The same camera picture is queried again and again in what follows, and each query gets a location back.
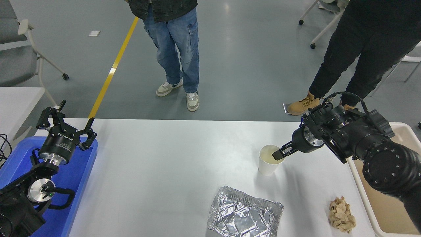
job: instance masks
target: tan boot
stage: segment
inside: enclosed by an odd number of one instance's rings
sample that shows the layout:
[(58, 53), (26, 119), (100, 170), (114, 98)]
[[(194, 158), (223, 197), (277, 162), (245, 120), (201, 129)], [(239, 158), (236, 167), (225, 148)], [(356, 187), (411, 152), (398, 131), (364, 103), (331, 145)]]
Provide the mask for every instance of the tan boot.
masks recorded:
[(356, 108), (356, 106), (349, 106), (349, 105), (342, 105), (345, 110), (353, 110)]
[(301, 115), (308, 111), (309, 108), (314, 108), (320, 104), (320, 98), (314, 98), (314, 95), (307, 91), (307, 96), (297, 102), (288, 106), (287, 111), (291, 115)]
[(353, 110), (353, 109), (355, 109), (355, 108), (356, 108), (356, 106), (344, 105), (344, 109), (345, 109), (345, 110)]

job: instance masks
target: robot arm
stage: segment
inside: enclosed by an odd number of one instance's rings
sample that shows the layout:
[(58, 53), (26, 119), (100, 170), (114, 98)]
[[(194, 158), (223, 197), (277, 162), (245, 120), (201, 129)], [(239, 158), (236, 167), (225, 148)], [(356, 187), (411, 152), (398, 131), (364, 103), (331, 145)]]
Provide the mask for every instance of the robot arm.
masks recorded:
[(341, 105), (333, 107), (328, 100), (337, 94), (349, 92), (334, 93), (308, 115), (303, 115), (292, 141), (274, 152), (273, 157), (279, 160), (297, 151), (308, 153), (326, 144), (342, 163), (350, 156), (362, 160), (368, 184), (401, 200), (421, 232), (420, 155), (393, 142), (390, 138), (394, 133), (389, 122), (376, 110), (368, 112), (361, 98), (365, 113), (344, 110)]
[[(39, 229), (45, 220), (42, 217), (47, 209), (64, 209), (71, 205), (75, 192), (55, 186), (51, 177), (59, 171), (59, 165), (68, 164), (76, 146), (82, 151), (88, 149), (95, 140), (96, 133), (91, 129), (94, 118), (89, 119), (84, 130), (64, 122), (61, 112), (66, 101), (59, 108), (46, 108), (38, 121), (38, 129), (48, 130), (43, 146), (31, 156), (32, 168), (21, 177), (0, 189), (0, 237), (27, 237)], [(53, 126), (48, 122), (53, 118)], [(88, 134), (85, 142), (80, 135)], [(55, 193), (67, 194), (63, 205), (52, 205)]]

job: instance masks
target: yellow floor line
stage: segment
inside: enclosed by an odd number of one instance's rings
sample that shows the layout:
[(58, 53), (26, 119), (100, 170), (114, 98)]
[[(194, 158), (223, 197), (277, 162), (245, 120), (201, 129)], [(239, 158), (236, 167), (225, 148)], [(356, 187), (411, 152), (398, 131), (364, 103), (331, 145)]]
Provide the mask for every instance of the yellow floor line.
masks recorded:
[(133, 34), (134, 29), (136, 28), (136, 24), (139, 18), (135, 17), (133, 20), (133, 23), (130, 27), (129, 32), (127, 33), (126, 39), (123, 42), (123, 45), (120, 48), (120, 51), (117, 54), (117, 57), (115, 58), (114, 64), (112, 65), (112, 68), (110, 69), (107, 79), (104, 82), (104, 85), (102, 86), (101, 91), (99, 92), (98, 97), (96, 98), (95, 104), (92, 107), (91, 112), (89, 113), (88, 118), (95, 117), (96, 112), (98, 111), (99, 106), (101, 105), (102, 99), (104, 98), (104, 95), (108, 89), (109, 84), (111, 83), (112, 77), (114, 76), (115, 71), (117, 70), (118, 64), (120, 63), (121, 57), (123, 56), (124, 51), (126, 50), (127, 44), (129, 43), (129, 40)]

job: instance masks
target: beige plastic bin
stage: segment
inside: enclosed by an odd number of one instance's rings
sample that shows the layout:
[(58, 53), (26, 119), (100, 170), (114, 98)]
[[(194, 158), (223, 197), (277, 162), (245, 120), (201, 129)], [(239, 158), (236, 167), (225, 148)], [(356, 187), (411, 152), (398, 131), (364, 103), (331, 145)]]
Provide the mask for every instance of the beige plastic bin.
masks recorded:
[[(421, 154), (421, 142), (404, 123), (390, 122), (395, 133), (392, 140)], [(371, 188), (362, 175), (362, 162), (347, 159), (374, 232), (379, 237), (421, 237), (405, 208), (396, 198)]]

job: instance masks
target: white tabletop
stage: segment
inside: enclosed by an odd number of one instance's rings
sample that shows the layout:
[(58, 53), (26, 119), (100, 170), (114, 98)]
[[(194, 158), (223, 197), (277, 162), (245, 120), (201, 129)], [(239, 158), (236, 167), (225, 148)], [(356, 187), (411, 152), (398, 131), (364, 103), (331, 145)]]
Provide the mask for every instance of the white tabletop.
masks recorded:
[(0, 87), (0, 133), (12, 141), (45, 89), (39, 87)]
[[(87, 119), (65, 121), (82, 129)], [(258, 172), (259, 150), (288, 142), (297, 127), (296, 122), (96, 119), (98, 155), (70, 237), (216, 236), (207, 229), (209, 208), (225, 185), (282, 203), (279, 237), (375, 236), (349, 166), (327, 147), (287, 157), (271, 176)], [(357, 220), (351, 234), (328, 220), (330, 201), (342, 195)]]

